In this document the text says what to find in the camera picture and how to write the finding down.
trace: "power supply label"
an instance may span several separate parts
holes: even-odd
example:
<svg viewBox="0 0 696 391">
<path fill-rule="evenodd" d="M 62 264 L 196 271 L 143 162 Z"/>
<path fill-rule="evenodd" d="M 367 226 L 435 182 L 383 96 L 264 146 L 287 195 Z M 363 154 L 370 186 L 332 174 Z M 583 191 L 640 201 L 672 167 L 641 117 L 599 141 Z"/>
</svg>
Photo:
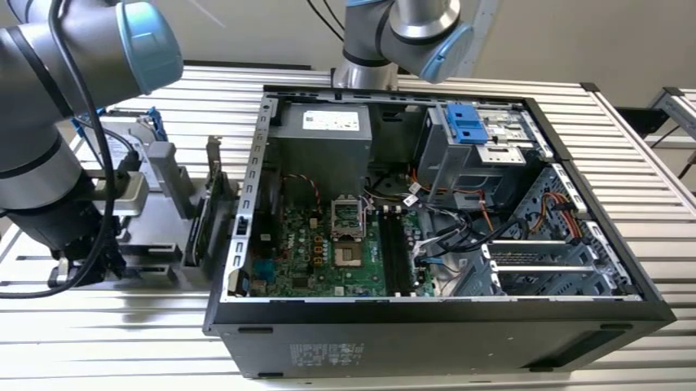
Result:
<svg viewBox="0 0 696 391">
<path fill-rule="evenodd" d="M 296 367 L 359 365 L 366 344 L 292 344 L 290 356 Z"/>
<path fill-rule="evenodd" d="M 302 118 L 302 128 L 304 130 L 342 130 L 348 132 L 358 132 L 358 113 L 323 112 L 319 110 L 310 110 L 304 112 L 304 117 Z"/>
</svg>

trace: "ram slot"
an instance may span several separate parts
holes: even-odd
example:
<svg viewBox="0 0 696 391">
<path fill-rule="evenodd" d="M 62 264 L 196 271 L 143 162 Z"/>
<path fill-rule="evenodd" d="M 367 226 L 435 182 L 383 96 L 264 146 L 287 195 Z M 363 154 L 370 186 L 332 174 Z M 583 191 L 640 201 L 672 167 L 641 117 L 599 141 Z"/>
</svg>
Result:
<svg viewBox="0 0 696 391">
<path fill-rule="evenodd" d="M 387 294 L 410 296 L 412 292 L 411 271 L 407 264 L 406 235 L 399 214 L 387 213 L 379 218 L 379 245 Z"/>
</svg>

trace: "robotic arm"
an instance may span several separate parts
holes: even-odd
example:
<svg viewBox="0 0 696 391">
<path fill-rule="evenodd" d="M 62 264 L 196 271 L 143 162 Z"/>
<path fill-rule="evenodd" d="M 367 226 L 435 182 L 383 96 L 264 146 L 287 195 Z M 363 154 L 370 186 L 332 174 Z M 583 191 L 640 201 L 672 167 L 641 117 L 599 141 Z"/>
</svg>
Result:
<svg viewBox="0 0 696 391">
<path fill-rule="evenodd" d="M 340 88 L 395 88 L 396 65 L 430 83 L 457 71 L 473 39 L 459 0 L 347 0 Z"/>
<path fill-rule="evenodd" d="M 107 270 L 119 275 L 125 269 L 113 238 L 117 222 L 103 221 L 111 217 L 96 210 L 95 185 L 54 123 L 93 112 L 91 106 L 148 94 L 183 72 L 172 30 L 152 5 L 64 2 L 58 27 L 89 91 L 85 99 L 46 21 L 50 6 L 58 3 L 10 0 L 24 24 L 0 29 L 0 212 L 65 265 L 54 270 L 49 282 L 54 286 L 69 281 L 78 269 L 73 263 L 87 263 L 88 258 L 89 273 L 80 273 L 74 285 L 101 281 Z M 109 224 L 111 232 L 101 232 Z M 89 257 L 92 248 L 96 257 Z"/>
<path fill-rule="evenodd" d="M 99 128 L 95 107 L 175 82 L 183 60 L 172 30 L 145 2 L 8 0 L 8 5 L 21 25 L 0 29 L 0 216 L 58 260 L 49 291 L 0 294 L 30 298 L 100 282 L 107 271 L 120 277 L 125 270 L 109 209 L 113 183 L 127 180 L 127 173 L 113 175 L 101 134 L 112 198 L 101 215 L 92 201 L 104 190 L 96 189 L 54 123 L 87 112 Z M 334 86 L 394 88 L 396 64 L 428 82 L 443 81 L 470 40 L 459 0 L 347 0 L 344 61 Z"/>
</svg>

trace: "metal table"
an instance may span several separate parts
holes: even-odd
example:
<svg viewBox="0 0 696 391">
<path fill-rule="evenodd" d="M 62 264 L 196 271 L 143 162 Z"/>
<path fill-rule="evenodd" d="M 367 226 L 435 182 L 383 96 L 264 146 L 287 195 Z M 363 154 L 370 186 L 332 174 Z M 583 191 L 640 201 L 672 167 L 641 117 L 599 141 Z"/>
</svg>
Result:
<svg viewBox="0 0 696 391">
<path fill-rule="evenodd" d="M 696 90 L 664 87 L 650 108 L 661 108 L 686 134 L 696 138 Z"/>
<path fill-rule="evenodd" d="M 181 81 L 119 108 L 156 106 L 179 163 L 201 175 L 204 143 L 241 178 L 263 84 L 327 86 L 327 72 L 188 67 Z M 599 92 L 579 84 L 453 79 L 400 89 L 534 98 L 678 321 L 585 369 L 523 376 L 244 380 L 219 341 L 200 332 L 205 292 L 76 290 L 36 301 L 0 301 L 0 388 L 159 389 L 562 389 L 696 388 L 696 200 L 629 130 Z M 87 167 L 87 148 L 73 142 Z M 0 243 L 2 290 L 44 287 L 54 262 L 16 227 Z"/>
</svg>

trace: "green circuit board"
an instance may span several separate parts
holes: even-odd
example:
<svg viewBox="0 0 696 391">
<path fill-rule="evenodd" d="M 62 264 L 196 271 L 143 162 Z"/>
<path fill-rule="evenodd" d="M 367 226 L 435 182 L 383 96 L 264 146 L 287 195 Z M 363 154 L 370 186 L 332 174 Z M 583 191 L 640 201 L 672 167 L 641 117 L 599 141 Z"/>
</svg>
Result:
<svg viewBox="0 0 696 391">
<path fill-rule="evenodd" d="M 336 211 L 336 217 L 348 221 L 354 211 L 343 211 L 344 215 Z M 315 225 L 310 222 L 312 218 L 316 218 Z M 406 214 L 402 223 L 404 232 L 414 235 L 418 231 L 415 213 Z M 287 208 L 275 257 L 253 260 L 252 293 L 263 297 L 384 297 L 376 214 L 366 214 L 364 227 L 366 235 L 359 242 L 334 241 L 328 209 L 318 214 L 311 210 Z M 359 259 L 358 265 L 336 265 L 336 246 L 339 251 L 346 246 L 359 251 L 359 256 L 354 256 Z M 433 296 L 430 273 L 426 273 L 426 283 L 415 293 Z"/>
</svg>

